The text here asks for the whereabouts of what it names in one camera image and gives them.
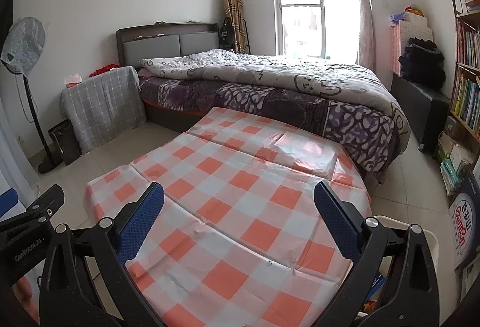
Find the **metal screw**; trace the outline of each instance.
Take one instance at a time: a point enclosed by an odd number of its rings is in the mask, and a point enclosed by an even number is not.
[[[59,224],[55,230],[57,233],[64,233],[67,230],[67,226],[65,224]]]
[[[109,226],[111,226],[113,224],[113,221],[111,218],[108,218],[108,217],[105,217],[105,218],[102,218],[100,220],[100,226],[102,228],[108,228]]]
[[[373,217],[367,218],[365,222],[367,223],[368,226],[371,226],[372,228],[375,228],[376,226],[378,226],[378,220]]]
[[[422,233],[422,228],[421,228],[420,225],[414,224],[414,225],[412,225],[412,231],[415,232],[415,233]]]

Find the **standing fan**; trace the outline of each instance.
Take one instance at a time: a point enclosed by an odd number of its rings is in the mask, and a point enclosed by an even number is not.
[[[33,122],[37,128],[38,136],[42,141],[47,157],[38,166],[38,172],[45,174],[57,167],[62,159],[52,154],[45,141],[45,137],[38,122],[37,112],[32,100],[32,93],[28,86],[28,75],[42,54],[45,45],[45,29],[42,23],[36,18],[23,18],[14,24],[5,40],[0,60],[7,67],[7,70],[15,75],[23,75],[23,84],[27,95],[28,106],[32,113]]]

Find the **shelf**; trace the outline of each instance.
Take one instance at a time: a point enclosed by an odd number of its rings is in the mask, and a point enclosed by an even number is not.
[[[472,73],[480,74],[480,69],[479,68],[472,67],[471,65],[462,64],[461,62],[458,62],[457,65],[460,66],[460,67],[463,67],[464,69],[467,69],[468,71],[470,71]]]
[[[464,126],[464,128],[468,131],[468,133],[470,133],[473,138],[477,141],[477,143],[480,143],[480,137],[478,137],[475,132],[473,131],[472,128],[470,128],[466,122],[464,120],[462,120],[459,116],[457,116],[454,112],[452,112],[452,110],[450,109],[450,114],[452,115],[452,117],[454,117],[455,119],[457,119],[457,121],[459,121],[460,124],[462,124]]]
[[[457,15],[457,19],[468,23],[471,26],[479,27],[480,26],[480,10],[472,11],[471,13]]]

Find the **floor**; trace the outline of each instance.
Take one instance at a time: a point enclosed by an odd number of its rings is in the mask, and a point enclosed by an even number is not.
[[[172,130],[147,123],[83,155],[71,165],[61,165],[42,176],[38,183],[40,192],[45,192],[54,184],[60,185],[65,192],[65,204],[52,218],[52,224],[67,223],[72,229],[91,226],[82,207],[85,184],[120,165],[128,164],[177,135]],[[390,166],[385,184],[378,185],[372,191],[371,208],[374,215],[417,223],[437,236],[440,243],[437,276],[442,322],[455,309],[458,297],[453,236],[438,162],[420,153],[417,145],[416,138],[412,136],[407,150]],[[90,258],[88,262],[95,277],[98,268],[93,259]],[[119,316],[101,277],[95,279],[95,285],[107,311]]]

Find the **white curtain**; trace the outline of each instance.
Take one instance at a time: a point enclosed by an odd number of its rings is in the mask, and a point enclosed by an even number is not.
[[[16,190],[23,206],[29,206],[37,199],[32,190],[37,181],[38,175],[11,132],[0,100],[0,194],[8,186],[7,190]]]
[[[371,0],[361,0],[360,4],[360,44],[357,63],[375,72],[375,33]]]

